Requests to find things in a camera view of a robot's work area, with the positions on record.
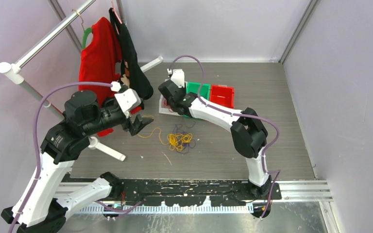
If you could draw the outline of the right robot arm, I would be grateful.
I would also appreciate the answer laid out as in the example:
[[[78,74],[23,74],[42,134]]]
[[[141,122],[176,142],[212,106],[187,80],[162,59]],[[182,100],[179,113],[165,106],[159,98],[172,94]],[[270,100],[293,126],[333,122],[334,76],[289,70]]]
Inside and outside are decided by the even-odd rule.
[[[236,151],[245,157],[248,167],[250,192],[255,199],[269,193],[271,176],[267,172],[264,149],[268,132],[255,110],[230,109],[187,93],[171,80],[158,87],[170,109],[181,116],[202,119],[230,132]]]

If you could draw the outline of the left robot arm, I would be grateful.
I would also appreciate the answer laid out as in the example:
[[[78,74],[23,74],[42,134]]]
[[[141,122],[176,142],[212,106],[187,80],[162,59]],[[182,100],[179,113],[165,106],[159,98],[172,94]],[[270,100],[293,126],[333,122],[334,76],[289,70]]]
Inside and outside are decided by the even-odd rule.
[[[1,213],[8,224],[19,225],[19,233],[56,233],[72,215],[93,202],[120,199],[123,184],[110,172],[71,194],[56,198],[55,192],[89,146],[91,135],[117,125],[136,135],[152,122],[140,115],[131,120],[117,103],[101,108],[90,90],[75,92],[65,103],[63,117],[48,130],[38,149],[41,161],[19,202]]]

